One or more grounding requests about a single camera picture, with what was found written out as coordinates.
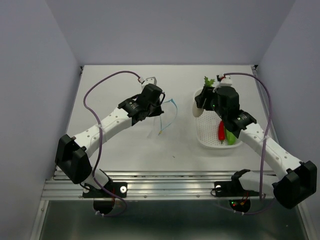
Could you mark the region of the white toy radish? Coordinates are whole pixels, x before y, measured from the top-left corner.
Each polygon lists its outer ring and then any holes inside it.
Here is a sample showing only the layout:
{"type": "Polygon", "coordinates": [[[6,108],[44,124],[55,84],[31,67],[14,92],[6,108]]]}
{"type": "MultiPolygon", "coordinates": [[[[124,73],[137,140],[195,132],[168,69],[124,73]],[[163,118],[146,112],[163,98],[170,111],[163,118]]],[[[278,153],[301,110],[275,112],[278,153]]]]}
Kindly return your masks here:
{"type": "MultiPolygon", "coordinates": [[[[214,87],[213,87],[214,82],[215,82],[214,79],[209,79],[207,76],[204,77],[204,85],[203,85],[203,87],[212,87],[212,96],[213,96],[213,90],[214,90],[214,87]]],[[[193,114],[193,116],[195,118],[198,118],[203,114],[203,112],[204,112],[204,109],[197,108],[196,101],[195,101],[195,98],[194,98],[194,102],[193,102],[193,106],[192,106],[192,114],[193,114]]]]}

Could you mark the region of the clear zip top bag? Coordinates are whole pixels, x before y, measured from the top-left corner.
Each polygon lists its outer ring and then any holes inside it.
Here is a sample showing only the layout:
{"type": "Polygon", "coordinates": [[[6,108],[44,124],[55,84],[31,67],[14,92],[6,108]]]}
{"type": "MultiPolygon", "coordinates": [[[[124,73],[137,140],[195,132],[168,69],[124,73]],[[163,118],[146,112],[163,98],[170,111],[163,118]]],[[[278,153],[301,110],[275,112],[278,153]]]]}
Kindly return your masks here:
{"type": "Polygon", "coordinates": [[[154,117],[151,131],[147,135],[148,139],[162,135],[177,118],[178,106],[173,98],[164,101],[161,106],[164,113],[154,117]]]}

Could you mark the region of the green toy pepper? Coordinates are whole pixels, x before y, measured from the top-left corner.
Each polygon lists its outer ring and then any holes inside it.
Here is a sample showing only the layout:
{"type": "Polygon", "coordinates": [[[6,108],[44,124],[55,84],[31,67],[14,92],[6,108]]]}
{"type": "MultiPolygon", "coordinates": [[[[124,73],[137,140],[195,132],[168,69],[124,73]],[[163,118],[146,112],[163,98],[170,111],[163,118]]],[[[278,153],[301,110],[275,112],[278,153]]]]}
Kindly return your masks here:
{"type": "Polygon", "coordinates": [[[234,145],[237,141],[237,138],[235,137],[235,135],[232,132],[228,131],[227,129],[225,129],[225,137],[229,146],[234,145]]]}

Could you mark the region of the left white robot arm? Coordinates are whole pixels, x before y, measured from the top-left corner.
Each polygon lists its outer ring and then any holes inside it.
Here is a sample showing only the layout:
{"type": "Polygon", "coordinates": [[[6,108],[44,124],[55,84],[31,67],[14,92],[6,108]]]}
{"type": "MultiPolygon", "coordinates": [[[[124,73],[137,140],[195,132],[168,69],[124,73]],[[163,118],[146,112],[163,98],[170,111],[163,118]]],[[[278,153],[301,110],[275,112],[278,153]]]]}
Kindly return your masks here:
{"type": "Polygon", "coordinates": [[[104,173],[95,174],[97,168],[92,167],[90,157],[96,151],[100,156],[102,145],[121,131],[146,118],[163,114],[160,96],[164,95],[160,87],[149,83],[140,94],[121,102],[97,124],[73,137],[63,135],[58,141],[55,164],[73,184],[88,184],[100,197],[108,196],[111,193],[111,179],[104,173]]]}

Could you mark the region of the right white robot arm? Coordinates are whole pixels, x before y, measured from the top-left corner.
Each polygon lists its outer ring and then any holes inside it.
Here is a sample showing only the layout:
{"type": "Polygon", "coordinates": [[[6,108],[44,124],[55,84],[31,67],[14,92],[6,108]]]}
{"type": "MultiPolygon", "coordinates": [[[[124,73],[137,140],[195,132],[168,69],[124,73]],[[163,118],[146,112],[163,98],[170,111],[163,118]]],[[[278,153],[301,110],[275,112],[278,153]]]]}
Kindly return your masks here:
{"type": "Polygon", "coordinates": [[[194,97],[193,116],[203,111],[213,111],[222,120],[227,131],[248,145],[274,175],[254,173],[249,169],[237,171],[230,185],[222,187],[230,196],[244,192],[262,192],[274,197],[283,207],[292,209],[317,191],[317,166],[312,161],[303,162],[288,153],[268,136],[257,120],[240,108],[239,94],[231,86],[204,86],[194,97]]]}

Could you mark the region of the white perforated plastic basket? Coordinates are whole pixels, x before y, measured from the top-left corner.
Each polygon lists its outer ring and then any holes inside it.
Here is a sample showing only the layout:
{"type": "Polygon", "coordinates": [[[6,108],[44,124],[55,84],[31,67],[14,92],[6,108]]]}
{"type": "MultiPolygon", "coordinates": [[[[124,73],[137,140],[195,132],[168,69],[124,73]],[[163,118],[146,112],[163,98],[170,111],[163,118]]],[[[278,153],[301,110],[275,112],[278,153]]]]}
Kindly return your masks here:
{"type": "Polygon", "coordinates": [[[196,108],[196,101],[193,100],[192,116],[195,122],[196,139],[202,147],[213,150],[227,150],[237,148],[243,143],[237,138],[234,144],[231,145],[229,145],[227,137],[223,142],[219,140],[221,118],[214,111],[208,110],[204,110],[200,116],[197,115],[195,117],[194,113],[199,113],[196,108]]]}

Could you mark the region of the red toy chili pepper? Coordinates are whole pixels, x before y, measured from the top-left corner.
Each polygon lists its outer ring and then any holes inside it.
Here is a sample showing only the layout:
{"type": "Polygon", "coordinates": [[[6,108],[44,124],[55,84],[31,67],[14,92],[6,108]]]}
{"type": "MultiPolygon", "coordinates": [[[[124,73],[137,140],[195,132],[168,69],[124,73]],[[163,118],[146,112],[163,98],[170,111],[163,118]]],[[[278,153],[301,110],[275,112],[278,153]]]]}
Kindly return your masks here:
{"type": "Polygon", "coordinates": [[[221,121],[218,126],[218,140],[221,142],[221,144],[223,144],[225,141],[225,138],[226,138],[225,137],[225,127],[224,127],[223,121],[221,121]]]}

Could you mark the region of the aluminium frame rail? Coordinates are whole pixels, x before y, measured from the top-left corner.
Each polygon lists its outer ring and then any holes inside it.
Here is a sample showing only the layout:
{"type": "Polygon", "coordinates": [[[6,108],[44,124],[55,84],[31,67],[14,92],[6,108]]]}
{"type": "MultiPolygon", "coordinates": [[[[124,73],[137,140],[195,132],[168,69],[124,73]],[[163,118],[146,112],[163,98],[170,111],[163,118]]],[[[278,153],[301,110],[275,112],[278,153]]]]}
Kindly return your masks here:
{"type": "MultiPolygon", "coordinates": [[[[232,171],[110,171],[114,182],[127,183],[126,201],[215,200],[214,182],[229,181],[232,171]]],[[[41,199],[47,201],[84,200],[83,188],[57,170],[44,184],[41,199]]]]}

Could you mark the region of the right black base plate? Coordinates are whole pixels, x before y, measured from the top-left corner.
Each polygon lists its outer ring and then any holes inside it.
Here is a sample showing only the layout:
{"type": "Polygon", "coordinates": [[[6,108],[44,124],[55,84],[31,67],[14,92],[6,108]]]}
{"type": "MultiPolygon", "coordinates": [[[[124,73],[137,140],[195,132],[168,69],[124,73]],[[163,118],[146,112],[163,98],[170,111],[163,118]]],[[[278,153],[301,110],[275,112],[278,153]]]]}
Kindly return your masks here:
{"type": "Polygon", "coordinates": [[[212,196],[218,198],[236,196],[232,181],[215,181],[210,193],[212,196]]]}

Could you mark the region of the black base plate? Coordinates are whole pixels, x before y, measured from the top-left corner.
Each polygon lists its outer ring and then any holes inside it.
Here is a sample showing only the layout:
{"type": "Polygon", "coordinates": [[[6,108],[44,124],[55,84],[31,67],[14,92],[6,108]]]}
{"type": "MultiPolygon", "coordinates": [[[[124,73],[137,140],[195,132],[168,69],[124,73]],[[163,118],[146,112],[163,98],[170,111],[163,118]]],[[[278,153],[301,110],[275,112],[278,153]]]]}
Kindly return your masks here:
{"type": "Polygon", "coordinates": [[[210,193],[212,196],[218,198],[236,196],[232,181],[215,181],[210,193]]]}
{"type": "MultiPolygon", "coordinates": [[[[112,198],[113,196],[104,191],[103,189],[96,189],[95,187],[84,184],[86,189],[83,189],[82,197],[85,199],[91,198],[91,199],[102,199],[102,198],[112,198]]],[[[127,191],[128,191],[128,183],[125,181],[121,182],[111,182],[107,183],[104,186],[105,189],[107,189],[109,192],[111,192],[114,195],[117,195],[118,197],[124,199],[127,197],[127,191]]]]}

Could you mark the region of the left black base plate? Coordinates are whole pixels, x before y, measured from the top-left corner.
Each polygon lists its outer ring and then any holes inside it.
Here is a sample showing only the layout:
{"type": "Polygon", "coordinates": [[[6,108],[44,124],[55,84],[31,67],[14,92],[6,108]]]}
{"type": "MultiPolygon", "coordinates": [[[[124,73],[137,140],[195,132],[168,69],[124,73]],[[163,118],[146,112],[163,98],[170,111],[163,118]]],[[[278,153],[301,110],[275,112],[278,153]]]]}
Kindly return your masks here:
{"type": "MultiPolygon", "coordinates": [[[[96,189],[95,187],[84,184],[86,189],[83,189],[82,197],[85,199],[91,198],[91,199],[102,199],[102,198],[112,198],[113,196],[104,191],[103,189],[96,189]]],[[[125,181],[121,182],[111,182],[107,183],[104,186],[105,189],[107,189],[109,192],[111,192],[114,195],[117,195],[118,197],[124,199],[127,197],[127,191],[128,191],[128,183],[125,181]]]]}

